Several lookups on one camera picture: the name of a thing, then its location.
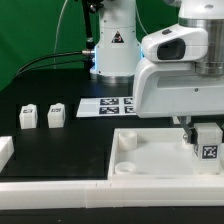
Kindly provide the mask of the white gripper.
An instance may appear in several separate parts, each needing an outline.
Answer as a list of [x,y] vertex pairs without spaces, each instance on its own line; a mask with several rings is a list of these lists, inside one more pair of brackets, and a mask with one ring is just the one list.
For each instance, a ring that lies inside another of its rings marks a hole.
[[141,118],[178,116],[183,139],[195,144],[197,132],[190,116],[224,114],[224,77],[200,76],[192,63],[143,58],[134,77],[133,105]]

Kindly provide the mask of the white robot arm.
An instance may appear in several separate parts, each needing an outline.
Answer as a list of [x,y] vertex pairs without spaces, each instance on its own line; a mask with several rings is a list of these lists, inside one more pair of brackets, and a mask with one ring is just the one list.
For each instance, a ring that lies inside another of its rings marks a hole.
[[192,142],[192,117],[224,114],[224,0],[164,1],[179,9],[178,23],[137,43],[131,14],[121,11],[127,6],[103,0],[91,75],[131,80],[136,114],[175,117]]

